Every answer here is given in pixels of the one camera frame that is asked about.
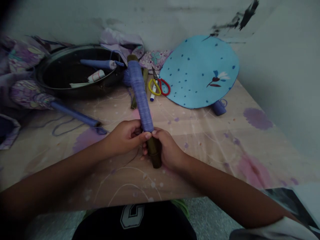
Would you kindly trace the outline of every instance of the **scissors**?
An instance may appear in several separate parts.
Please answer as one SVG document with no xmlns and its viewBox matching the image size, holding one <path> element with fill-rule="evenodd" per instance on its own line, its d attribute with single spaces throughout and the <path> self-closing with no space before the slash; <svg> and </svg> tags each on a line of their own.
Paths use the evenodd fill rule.
<svg viewBox="0 0 320 240">
<path fill-rule="evenodd" d="M 153 72 L 153 79 L 151 79 L 150 81 L 149 81 L 149 84 L 148 84 L 148 88 L 149 88 L 149 90 L 150 90 L 150 92 L 152 93 L 152 94 L 154 94 L 154 95 L 156 95 L 156 96 L 160 96 L 161 94 L 163 95 L 163 96 L 168 96 L 169 94 L 170 94 L 170 91 L 171 91 L 171 88 L 170 88 L 170 85 L 165 81 L 165 80 L 163 80 L 162 78 L 161 79 L 159 79 L 158 78 L 158 76 L 157 76 L 157 74 L 156 74 L 156 71 L 154 70 L 154 68 L 152 67 L 152 72 Z M 158 91 L 160 92 L 160 93 L 155 93 L 154 91 L 152 91 L 152 89 L 151 89 L 151 83 L 154 83 L 154 85 L 157 87 L 157 89 L 158 89 Z M 161 82 L 163 82 L 165 85 L 167 85 L 167 87 L 168 87 L 168 92 L 167 93 L 164 93 L 163 91 L 162 91 L 162 84 L 161 84 Z"/>
</svg>

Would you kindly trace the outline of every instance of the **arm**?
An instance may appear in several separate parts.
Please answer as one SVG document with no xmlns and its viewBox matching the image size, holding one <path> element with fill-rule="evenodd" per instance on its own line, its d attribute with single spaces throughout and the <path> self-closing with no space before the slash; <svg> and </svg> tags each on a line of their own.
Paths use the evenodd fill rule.
<svg viewBox="0 0 320 240">
<path fill-rule="evenodd" d="M 38 215 L 104 159 L 124 154 L 151 137 L 140 121 L 121 122 L 106 138 L 14 184 L 0 194 L 6 218 L 22 222 Z"/>
<path fill-rule="evenodd" d="M 185 154 L 167 131 L 155 129 L 152 135 L 162 143 L 163 164 L 198 188 L 243 227 L 263 227 L 283 217 L 298 222 L 290 212 L 259 190 Z"/>
</svg>

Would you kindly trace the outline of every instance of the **left hand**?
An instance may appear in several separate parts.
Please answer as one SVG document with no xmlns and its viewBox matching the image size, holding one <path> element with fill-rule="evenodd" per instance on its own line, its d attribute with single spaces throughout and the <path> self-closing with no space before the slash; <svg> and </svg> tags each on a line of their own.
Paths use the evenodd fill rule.
<svg viewBox="0 0 320 240">
<path fill-rule="evenodd" d="M 135 149 L 152 137 L 150 132 L 141 133 L 141 121 L 131 120 L 119 123 L 116 128 L 102 140 L 108 157 L 122 155 Z"/>
</svg>

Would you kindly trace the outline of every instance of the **right hand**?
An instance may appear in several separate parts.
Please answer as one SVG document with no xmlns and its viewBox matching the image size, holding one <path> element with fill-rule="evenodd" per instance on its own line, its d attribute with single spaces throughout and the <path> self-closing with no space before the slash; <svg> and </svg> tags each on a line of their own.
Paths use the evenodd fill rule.
<svg viewBox="0 0 320 240">
<path fill-rule="evenodd" d="M 181 150 L 181 148 L 179 148 L 170 133 L 166 130 L 155 127 L 154 131 L 152 131 L 152 136 L 159 139 L 162 144 L 162 163 L 170 170 L 178 171 L 182 166 L 186 154 Z M 148 153 L 146 143 L 143 144 L 142 152 L 143 155 L 147 155 Z"/>
</svg>

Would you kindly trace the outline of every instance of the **hand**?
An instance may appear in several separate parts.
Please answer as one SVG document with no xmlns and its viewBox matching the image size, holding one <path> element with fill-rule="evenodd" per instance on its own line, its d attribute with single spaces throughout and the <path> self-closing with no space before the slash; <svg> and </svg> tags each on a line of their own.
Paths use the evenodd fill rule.
<svg viewBox="0 0 320 240">
<path fill-rule="evenodd" d="M 150 132 L 141 133 L 141 121 L 131 120 L 119 123 L 102 141 L 108 157 L 122 155 L 135 149 L 151 138 Z"/>
<path fill-rule="evenodd" d="M 176 142 L 173 140 L 169 132 L 161 129 L 154 128 L 152 136 L 159 139 L 162 144 L 161 150 L 161 161 L 170 170 L 178 171 L 183 163 L 183 159 L 186 158 L 186 154 L 179 148 Z M 146 143 L 143 144 L 143 155 L 147 155 L 148 150 L 146 148 Z"/>
</svg>

